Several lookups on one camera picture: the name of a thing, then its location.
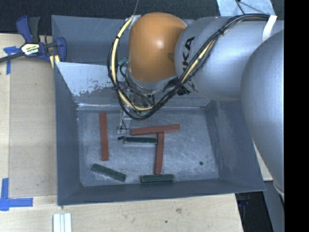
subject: wooden block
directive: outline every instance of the wooden block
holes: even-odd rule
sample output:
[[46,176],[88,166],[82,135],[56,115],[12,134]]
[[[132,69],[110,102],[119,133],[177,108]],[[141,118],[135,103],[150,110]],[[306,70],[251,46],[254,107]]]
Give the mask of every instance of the wooden block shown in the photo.
[[125,143],[157,144],[154,137],[125,137]]
[[141,135],[155,134],[158,132],[174,132],[174,131],[180,131],[180,124],[134,128],[131,130],[131,135],[141,136]]
[[174,181],[173,174],[149,174],[149,175],[141,175],[140,181],[142,183],[146,182],[158,182],[158,181]]
[[125,174],[117,172],[113,169],[98,165],[96,163],[92,165],[91,170],[96,172],[96,173],[106,175],[106,176],[113,178],[115,180],[119,180],[119,181],[122,181],[122,182],[126,181],[126,175]]
[[103,161],[108,160],[108,138],[106,113],[100,113],[100,134],[101,134],[101,157]]
[[154,174],[161,174],[163,164],[164,132],[158,133],[158,144],[155,153]]

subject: red stick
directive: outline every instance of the red stick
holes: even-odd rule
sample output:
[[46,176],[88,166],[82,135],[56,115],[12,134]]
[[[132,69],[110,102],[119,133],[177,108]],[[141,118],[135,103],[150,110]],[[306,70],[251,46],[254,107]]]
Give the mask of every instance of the red stick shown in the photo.
[[164,132],[159,132],[158,144],[155,153],[154,174],[161,174],[163,164]]
[[102,160],[108,160],[108,138],[107,138],[107,118],[106,113],[100,113],[100,133],[101,133],[101,154]]
[[131,130],[131,135],[132,136],[150,135],[158,132],[174,132],[174,131],[180,131],[180,124],[134,128]]

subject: blue clamp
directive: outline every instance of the blue clamp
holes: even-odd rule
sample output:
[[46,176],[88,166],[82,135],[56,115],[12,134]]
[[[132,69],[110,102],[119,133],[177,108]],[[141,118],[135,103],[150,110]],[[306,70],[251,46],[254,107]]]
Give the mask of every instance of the blue clamp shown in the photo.
[[[39,51],[37,53],[24,54],[24,56],[27,58],[40,58],[50,63],[50,54],[48,53],[47,47],[40,42],[40,38],[38,36],[39,20],[40,17],[29,17],[28,15],[24,15],[16,21],[16,27],[18,33],[23,36],[25,44],[34,43],[39,45]],[[56,38],[56,43],[58,46],[59,58],[61,61],[64,61],[67,55],[65,40],[62,37]]]
[[9,199],[9,178],[2,179],[0,211],[8,211],[13,207],[32,207],[33,198]]
[[[21,52],[20,48],[16,46],[5,47],[3,50],[8,56],[11,55],[12,53],[15,54]],[[6,64],[6,74],[8,75],[10,73],[11,73],[11,61],[8,60]]]
[[[22,16],[16,21],[18,33],[23,36],[25,43],[19,48],[19,52],[10,54],[6,57],[0,58],[0,63],[10,61],[14,58],[25,56],[27,58],[39,58],[48,63],[51,63],[48,49],[50,47],[57,47],[54,49],[54,54],[59,56],[61,62],[64,62],[67,56],[66,41],[64,38],[56,38],[55,42],[42,43],[38,36],[38,24],[40,17]],[[11,72],[11,64],[8,63],[7,74]]]

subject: white tape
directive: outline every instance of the white tape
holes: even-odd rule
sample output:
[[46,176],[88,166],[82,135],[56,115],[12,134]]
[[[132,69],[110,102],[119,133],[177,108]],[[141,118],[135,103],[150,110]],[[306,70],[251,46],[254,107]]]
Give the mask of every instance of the white tape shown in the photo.
[[129,26],[129,30],[131,30],[131,27],[133,26],[133,24],[138,20],[138,19],[140,19],[140,17],[141,17],[141,15],[133,15],[132,16],[133,17],[133,20],[132,20],[132,22],[131,22],[131,24],[130,24],[130,26]]
[[71,213],[53,215],[53,232],[72,232]]
[[270,38],[270,34],[271,34],[271,30],[275,25],[275,22],[277,20],[277,16],[276,15],[271,15],[266,23],[266,26],[263,30],[263,42],[267,39]]

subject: wooden table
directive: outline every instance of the wooden table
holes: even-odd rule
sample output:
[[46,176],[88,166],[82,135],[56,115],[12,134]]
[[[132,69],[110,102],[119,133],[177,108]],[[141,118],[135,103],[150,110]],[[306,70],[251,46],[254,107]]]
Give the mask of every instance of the wooden table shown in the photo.
[[[4,47],[19,47],[22,42],[20,35],[0,34],[0,57],[5,56]],[[12,64],[12,74],[14,65],[30,65],[33,61],[37,59],[21,57]],[[10,78],[6,75],[6,63],[1,63],[0,185],[2,178],[9,176]],[[270,178],[265,171],[263,174],[266,179]],[[37,196],[33,207],[0,211],[0,231],[51,232],[55,213],[71,213],[73,232],[243,231],[234,194],[64,207],[57,206],[56,195]]]

